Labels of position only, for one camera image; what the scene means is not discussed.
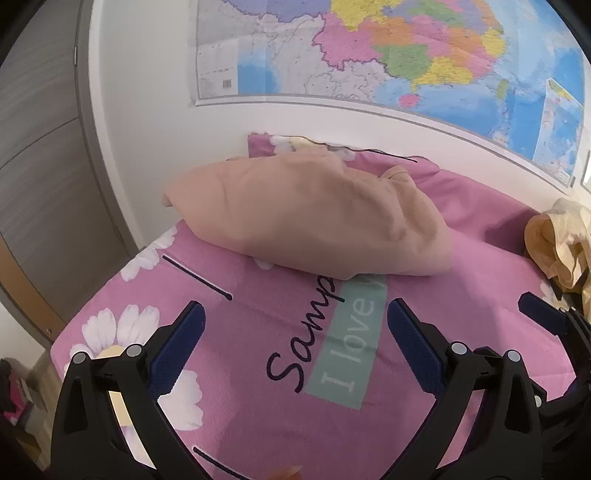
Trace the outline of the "person's right hand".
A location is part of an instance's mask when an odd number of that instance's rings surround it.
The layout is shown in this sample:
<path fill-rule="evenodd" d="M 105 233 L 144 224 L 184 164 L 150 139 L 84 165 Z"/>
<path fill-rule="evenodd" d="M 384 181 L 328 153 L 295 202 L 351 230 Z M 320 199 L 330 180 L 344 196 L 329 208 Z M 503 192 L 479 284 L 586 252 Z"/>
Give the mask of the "person's right hand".
<path fill-rule="evenodd" d="M 301 480 L 301 465 L 290 466 L 269 477 L 269 480 Z"/>

